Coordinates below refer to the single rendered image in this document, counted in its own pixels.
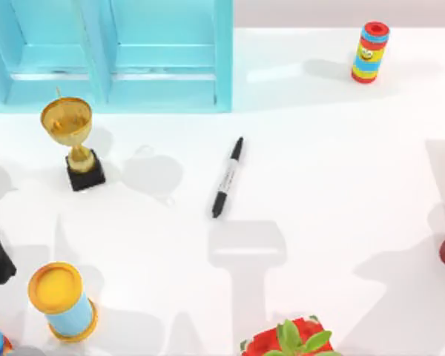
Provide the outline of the gold trophy with black base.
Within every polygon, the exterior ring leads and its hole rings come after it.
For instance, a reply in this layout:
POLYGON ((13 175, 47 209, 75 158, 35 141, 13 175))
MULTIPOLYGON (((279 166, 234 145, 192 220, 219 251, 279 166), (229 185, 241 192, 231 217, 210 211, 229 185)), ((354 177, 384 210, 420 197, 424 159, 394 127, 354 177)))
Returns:
POLYGON ((92 128, 91 106, 79 97, 57 95, 43 109, 40 121, 55 142, 70 148, 65 161, 71 188, 83 191, 105 183, 105 172, 96 152, 83 145, 92 128))

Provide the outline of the black marker pen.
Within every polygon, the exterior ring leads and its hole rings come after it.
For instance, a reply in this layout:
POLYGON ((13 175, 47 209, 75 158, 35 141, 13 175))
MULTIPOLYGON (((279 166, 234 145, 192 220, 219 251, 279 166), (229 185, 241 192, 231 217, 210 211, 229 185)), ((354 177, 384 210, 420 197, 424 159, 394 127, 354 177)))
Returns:
POLYGON ((211 208, 211 215, 214 219, 218 218, 223 212, 225 201, 228 197, 228 192, 230 190, 231 184, 234 180, 236 174, 237 165, 240 161, 240 155, 243 149, 244 139, 240 137, 231 152, 227 168, 220 183, 214 203, 211 208))

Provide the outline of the red plant pot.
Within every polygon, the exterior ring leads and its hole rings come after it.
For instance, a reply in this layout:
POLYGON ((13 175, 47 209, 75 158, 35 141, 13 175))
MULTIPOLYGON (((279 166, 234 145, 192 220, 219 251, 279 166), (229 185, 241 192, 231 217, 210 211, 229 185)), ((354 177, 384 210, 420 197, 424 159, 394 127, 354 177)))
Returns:
POLYGON ((285 320, 240 343, 240 356, 342 356, 331 344, 332 333, 310 315, 285 320))

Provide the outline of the stack of coloured rings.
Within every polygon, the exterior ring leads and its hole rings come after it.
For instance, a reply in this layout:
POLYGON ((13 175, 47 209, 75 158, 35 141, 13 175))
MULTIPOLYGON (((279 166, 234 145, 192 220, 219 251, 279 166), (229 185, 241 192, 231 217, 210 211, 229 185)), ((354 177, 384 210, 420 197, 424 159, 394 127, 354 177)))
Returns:
POLYGON ((389 27, 383 22, 371 21, 362 27, 351 71, 356 82, 369 84, 375 81, 389 34, 389 27))

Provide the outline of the light blue rack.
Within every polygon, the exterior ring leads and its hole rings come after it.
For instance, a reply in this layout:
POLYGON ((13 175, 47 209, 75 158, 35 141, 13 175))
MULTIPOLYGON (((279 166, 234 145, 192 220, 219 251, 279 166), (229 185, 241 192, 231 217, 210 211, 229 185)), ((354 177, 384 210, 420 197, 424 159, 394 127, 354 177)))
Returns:
POLYGON ((232 108, 234 0, 0 0, 0 113, 232 108))

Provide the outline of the yellow and light blue can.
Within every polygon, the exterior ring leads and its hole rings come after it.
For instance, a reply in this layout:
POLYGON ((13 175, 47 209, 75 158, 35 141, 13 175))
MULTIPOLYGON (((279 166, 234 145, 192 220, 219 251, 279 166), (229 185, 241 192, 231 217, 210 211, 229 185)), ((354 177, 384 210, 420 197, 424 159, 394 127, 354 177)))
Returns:
POLYGON ((42 266, 30 278, 27 293, 60 341, 81 342, 96 328, 96 306, 85 293, 81 274, 71 264, 53 262, 42 266))

